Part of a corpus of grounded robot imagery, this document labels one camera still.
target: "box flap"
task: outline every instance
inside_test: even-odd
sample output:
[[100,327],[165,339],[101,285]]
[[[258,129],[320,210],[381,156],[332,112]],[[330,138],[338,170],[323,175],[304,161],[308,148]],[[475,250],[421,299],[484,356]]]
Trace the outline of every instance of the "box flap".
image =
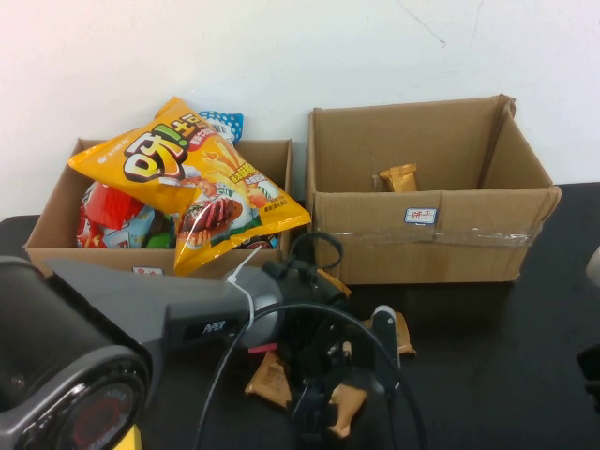
[[506,96],[313,112],[309,189],[372,192],[372,176],[417,163],[419,190],[472,189]]
[[552,180],[509,112],[504,112],[483,189],[549,188]]

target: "open cardboard box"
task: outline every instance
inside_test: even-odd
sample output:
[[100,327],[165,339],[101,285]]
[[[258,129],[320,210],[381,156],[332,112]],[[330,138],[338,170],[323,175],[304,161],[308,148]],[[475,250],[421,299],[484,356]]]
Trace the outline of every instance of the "open cardboard box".
[[[349,284],[515,279],[561,191],[514,120],[507,96],[310,116],[307,203],[313,228],[345,255]],[[385,192],[378,174],[416,162],[418,192]],[[336,258],[316,244],[320,265]]]
[[[101,141],[79,139],[72,155],[94,146]],[[235,148],[259,171],[268,176],[276,185],[287,192],[292,189],[292,141],[241,141]],[[45,274],[51,270],[45,261],[52,258],[96,263],[122,270],[142,267],[148,272],[174,275],[175,250],[151,248],[77,248],[76,231],[79,221],[79,208],[84,192],[92,183],[80,173],[66,166],[58,184],[54,188],[36,228],[25,244],[31,261]],[[288,253],[289,232],[279,236],[279,246],[259,251],[249,265],[261,266],[267,260],[280,261]],[[234,249],[205,264],[191,274],[192,277],[222,278],[231,271],[252,250]]]

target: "packaged biscuit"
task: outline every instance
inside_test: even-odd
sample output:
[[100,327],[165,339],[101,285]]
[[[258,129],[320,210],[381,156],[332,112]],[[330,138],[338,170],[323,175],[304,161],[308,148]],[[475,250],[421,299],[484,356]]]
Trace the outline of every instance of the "packaged biscuit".
[[304,208],[177,97],[145,127],[84,150],[68,164],[176,217],[178,275],[251,237],[310,222]]
[[416,192],[416,164],[404,164],[380,172],[379,176],[387,182],[391,192]]

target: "yellow object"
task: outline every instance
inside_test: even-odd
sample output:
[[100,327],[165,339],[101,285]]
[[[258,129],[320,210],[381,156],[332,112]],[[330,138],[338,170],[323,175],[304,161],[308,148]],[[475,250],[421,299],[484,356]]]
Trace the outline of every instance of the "yellow object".
[[177,97],[145,127],[84,150],[68,165],[176,215],[178,275],[250,237],[310,222],[308,211]]
[[379,176],[387,181],[387,186],[392,192],[416,192],[415,172],[416,164],[404,164],[380,172]]
[[135,425],[131,427],[123,441],[114,447],[114,450],[142,450],[142,435]]
[[346,297],[350,297],[350,294],[353,293],[348,286],[346,286],[344,283],[342,283],[341,281],[339,281],[333,275],[328,274],[327,272],[325,272],[322,269],[317,269],[317,272],[319,272],[319,274],[323,278],[327,279],[327,281],[329,281],[331,284],[333,284],[334,286],[336,286],[340,291],[342,291],[342,293],[344,295],[346,295]]

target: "black cable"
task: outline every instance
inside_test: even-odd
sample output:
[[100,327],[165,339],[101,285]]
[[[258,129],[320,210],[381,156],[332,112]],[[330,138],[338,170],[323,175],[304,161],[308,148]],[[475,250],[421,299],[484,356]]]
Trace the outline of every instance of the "black cable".
[[204,434],[204,425],[206,424],[206,416],[208,414],[208,407],[210,406],[211,399],[215,394],[215,390],[217,389],[218,380],[221,378],[221,374],[223,370],[227,366],[229,362],[229,358],[232,356],[233,350],[237,347],[237,343],[240,341],[244,333],[248,330],[249,322],[246,321],[244,326],[240,331],[237,332],[237,335],[232,339],[229,346],[221,356],[220,361],[218,362],[217,369],[213,373],[213,380],[210,383],[210,388],[208,389],[208,393],[206,394],[206,400],[204,401],[204,407],[202,408],[202,414],[200,416],[200,422],[198,422],[198,427],[196,428],[196,437],[194,439],[194,444],[191,448],[200,449],[200,445],[202,444],[203,434]]
[[[402,390],[402,394],[404,394],[404,397],[406,398],[409,408],[411,409],[412,420],[414,421],[417,439],[419,441],[419,448],[421,450],[426,450],[428,448],[428,437],[427,437],[427,433],[425,431],[425,424],[423,422],[423,416],[421,415],[421,411],[419,410],[419,407],[416,403],[416,399],[414,398],[413,391],[411,390],[410,386],[408,385],[408,383],[406,381],[406,378],[404,377],[404,373],[402,373],[402,370],[398,366],[397,362],[394,361],[389,356],[389,354],[385,350],[384,346],[377,339],[377,337],[361,321],[356,319],[354,316],[348,314],[347,312],[344,312],[341,309],[337,309],[336,307],[330,307],[328,305],[324,305],[324,304],[320,304],[320,303],[290,303],[290,304],[286,304],[286,305],[272,305],[269,307],[262,307],[261,309],[256,311],[256,314],[254,315],[254,322],[258,321],[259,319],[261,319],[262,317],[264,317],[268,314],[272,314],[272,313],[278,312],[278,311],[283,311],[285,309],[295,309],[295,308],[315,309],[315,310],[319,310],[321,312],[327,312],[333,316],[337,316],[338,318],[345,319],[347,322],[350,322],[353,325],[355,325],[356,327],[358,327],[368,337],[368,339],[371,341],[373,346],[379,352],[382,353],[383,359],[386,361],[387,365],[396,374],[396,378],[400,383],[400,389]],[[195,444],[194,444],[194,447],[192,447],[195,450],[199,450],[200,445],[202,444],[204,423],[206,422],[206,417],[208,414],[208,410],[210,408],[211,400],[213,398],[213,395],[215,394],[215,390],[217,388],[217,384],[221,377],[223,369],[225,368],[225,366],[227,366],[227,363],[229,362],[229,359],[233,353],[233,348],[237,345],[237,342],[239,341],[241,336],[246,332],[247,329],[248,329],[248,321],[246,321],[246,323],[242,327],[242,331],[240,331],[235,336],[232,343],[230,344],[230,347],[223,354],[223,357],[221,358],[220,362],[218,363],[217,370],[215,371],[215,374],[213,375],[213,379],[211,381],[210,388],[208,389],[208,394],[206,395],[206,400],[204,401],[204,406],[202,408],[202,414],[200,416],[200,422],[198,423]]]
[[390,434],[392,435],[392,444],[394,450],[399,450],[398,440],[396,439],[396,427],[394,426],[394,391],[385,392],[385,398],[387,399],[387,417],[390,419]]

